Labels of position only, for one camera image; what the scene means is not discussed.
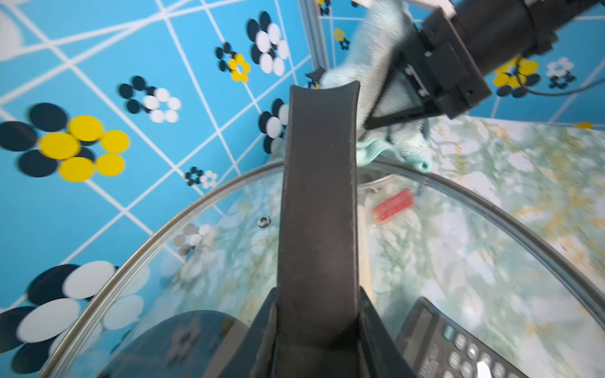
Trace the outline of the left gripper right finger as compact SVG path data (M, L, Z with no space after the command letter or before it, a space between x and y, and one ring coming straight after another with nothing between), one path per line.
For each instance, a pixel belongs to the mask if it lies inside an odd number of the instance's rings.
M359 288L359 338L361 377L415 377L362 287Z

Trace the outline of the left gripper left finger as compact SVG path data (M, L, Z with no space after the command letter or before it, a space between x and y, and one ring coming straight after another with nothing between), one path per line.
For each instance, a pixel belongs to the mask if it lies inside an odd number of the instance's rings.
M220 378L266 378L272 376L277 334L277 288L269 291L244 340Z

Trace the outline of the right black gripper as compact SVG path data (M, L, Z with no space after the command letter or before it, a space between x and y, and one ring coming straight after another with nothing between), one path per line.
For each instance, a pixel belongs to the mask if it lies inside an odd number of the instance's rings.
M385 115L379 104L396 83L411 86L413 105ZM379 129L446 115L455 118L492 94L463 40L442 8L437 8L394 50L388 75L365 127Z

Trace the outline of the light teal microfiber cloth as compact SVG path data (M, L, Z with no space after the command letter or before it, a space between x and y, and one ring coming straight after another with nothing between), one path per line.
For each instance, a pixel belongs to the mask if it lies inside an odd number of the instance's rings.
M407 82L394 83L382 99L395 48L408 32L415 29L411 14L403 1L374 1L359 25L349 47L348 56L320 80L323 89L336 88L353 81L360 83L356 136L357 165L369 165L385 156L404 162L417 171L432 168L432 156L423 134L425 121L398 123L379 129L366 129L371 110L387 115L419 104L414 88Z

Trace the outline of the glass lid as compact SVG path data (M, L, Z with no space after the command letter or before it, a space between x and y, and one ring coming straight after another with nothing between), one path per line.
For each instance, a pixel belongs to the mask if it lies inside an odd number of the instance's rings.
M604 375L604 297L479 194L355 162L359 84L291 89L286 156L161 228L51 348L43 377L219 377L277 288L271 377L361 377L357 206L375 302L396 339L420 297L524 377ZM373 208L410 189L389 221Z

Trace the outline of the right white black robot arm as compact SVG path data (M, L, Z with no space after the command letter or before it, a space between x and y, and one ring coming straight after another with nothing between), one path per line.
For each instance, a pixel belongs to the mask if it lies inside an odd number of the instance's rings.
M391 50L368 130L466 113L491 95L485 78L513 58L552 49L557 31L595 1L437 3Z

